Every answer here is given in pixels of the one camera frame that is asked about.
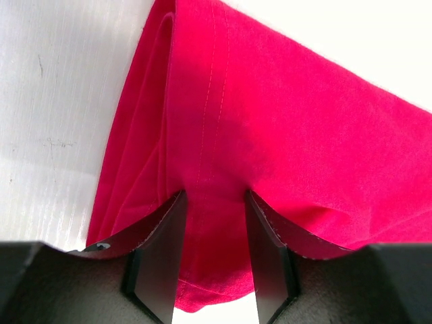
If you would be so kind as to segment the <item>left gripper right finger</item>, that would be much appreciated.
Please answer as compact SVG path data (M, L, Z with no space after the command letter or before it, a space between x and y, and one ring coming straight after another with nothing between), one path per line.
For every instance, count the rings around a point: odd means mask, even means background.
M431 245L342 248L244 197L261 323L430 323Z

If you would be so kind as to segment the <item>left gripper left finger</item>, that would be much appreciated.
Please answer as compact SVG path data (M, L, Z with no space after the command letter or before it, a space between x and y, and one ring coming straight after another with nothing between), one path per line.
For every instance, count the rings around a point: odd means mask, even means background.
M82 251L1 243L2 323L171 323L186 227L178 192Z

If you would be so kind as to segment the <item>pink red t shirt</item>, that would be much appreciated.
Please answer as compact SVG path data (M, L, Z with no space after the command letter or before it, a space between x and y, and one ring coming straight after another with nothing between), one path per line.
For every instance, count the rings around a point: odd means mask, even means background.
M345 248L431 240L431 114L220 1L156 1L109 135L87 244L177 191L175 305L252 292L244 193Z

